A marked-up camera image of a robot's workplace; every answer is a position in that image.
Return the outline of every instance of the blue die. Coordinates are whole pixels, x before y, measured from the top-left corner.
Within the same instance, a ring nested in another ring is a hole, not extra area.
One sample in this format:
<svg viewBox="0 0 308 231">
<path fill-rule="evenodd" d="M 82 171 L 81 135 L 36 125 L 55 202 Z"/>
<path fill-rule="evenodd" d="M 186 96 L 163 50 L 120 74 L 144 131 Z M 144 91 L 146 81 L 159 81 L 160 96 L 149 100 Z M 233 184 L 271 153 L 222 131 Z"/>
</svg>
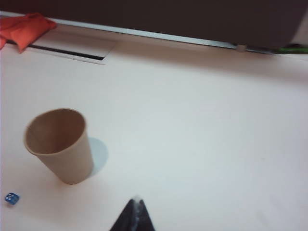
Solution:
<svg viewBox="0 0 308 231">
<path fill-rule="evenodd" d="M 10 192 L 9 194 L 6 195 L 5 200 L 10 204 L 14 205 L 19 200 L 19 196 Z"/>
</svg>

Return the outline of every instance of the paper cup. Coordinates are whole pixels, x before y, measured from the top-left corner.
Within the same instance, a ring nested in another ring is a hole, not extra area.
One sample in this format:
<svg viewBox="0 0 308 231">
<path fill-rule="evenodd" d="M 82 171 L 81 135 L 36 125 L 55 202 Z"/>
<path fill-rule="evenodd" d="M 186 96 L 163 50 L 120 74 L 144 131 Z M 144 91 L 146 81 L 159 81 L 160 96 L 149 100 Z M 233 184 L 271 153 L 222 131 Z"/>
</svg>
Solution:
<svg viewBox="0 0 308 231">
<path fill-rule="evenodd" d="M 24 144 L 64 183 L 77 184 L 92 172 L 86 121 L 75 110 L 56 109 L 35 117 Z"/>
</svg>

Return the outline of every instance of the white tabletop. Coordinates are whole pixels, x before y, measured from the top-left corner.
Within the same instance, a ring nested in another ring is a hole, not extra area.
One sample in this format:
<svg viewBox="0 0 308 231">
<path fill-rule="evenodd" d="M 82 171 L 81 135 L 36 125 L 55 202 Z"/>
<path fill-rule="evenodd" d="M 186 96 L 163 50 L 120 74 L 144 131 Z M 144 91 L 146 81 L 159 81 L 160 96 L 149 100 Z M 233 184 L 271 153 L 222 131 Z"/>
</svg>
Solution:
<svg viewBox="0 0 308 231">
<path fill-rule="evenodd" d="M 158 231 L 307 231 L 308 62 L 196 47 L 119 42 L 97 65 L 6 46 L 1 230 L 108 231 L 139 195 Z M 60 107 L 85 116 L 98 155 L 76 185 L 22 143 Z"/>
</svg>

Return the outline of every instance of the orange fabric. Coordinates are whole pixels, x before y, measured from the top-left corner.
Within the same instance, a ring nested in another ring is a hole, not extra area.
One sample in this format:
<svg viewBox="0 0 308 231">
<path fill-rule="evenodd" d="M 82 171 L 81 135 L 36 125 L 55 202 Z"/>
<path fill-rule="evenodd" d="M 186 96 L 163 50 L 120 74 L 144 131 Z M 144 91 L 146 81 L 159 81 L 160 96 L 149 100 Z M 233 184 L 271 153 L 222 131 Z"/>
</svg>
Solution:
<svg viewBox="0 0 308 231">
<path fill-rule="evenodd" d="M 0 19 L 0 49 L 3 48 L 7 40 L 13 40 L 21 53 L 30 43 L 55 27 L 55 22 L 44 18 L 39 13 L 2 18 Z"/>
</svg>

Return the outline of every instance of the green object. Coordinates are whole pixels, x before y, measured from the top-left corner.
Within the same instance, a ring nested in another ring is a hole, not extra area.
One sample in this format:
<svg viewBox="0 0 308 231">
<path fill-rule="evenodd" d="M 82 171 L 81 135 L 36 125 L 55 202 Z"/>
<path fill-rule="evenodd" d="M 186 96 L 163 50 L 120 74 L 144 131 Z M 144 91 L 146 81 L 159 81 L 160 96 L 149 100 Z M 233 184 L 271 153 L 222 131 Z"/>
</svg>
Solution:
<svg viewBox="0 0 308 231">
<path fill-rule="evenodd" d="M 274 52 L 281 54 L 308 54 L 308 47 L 282 47 Z"/>
</svg>

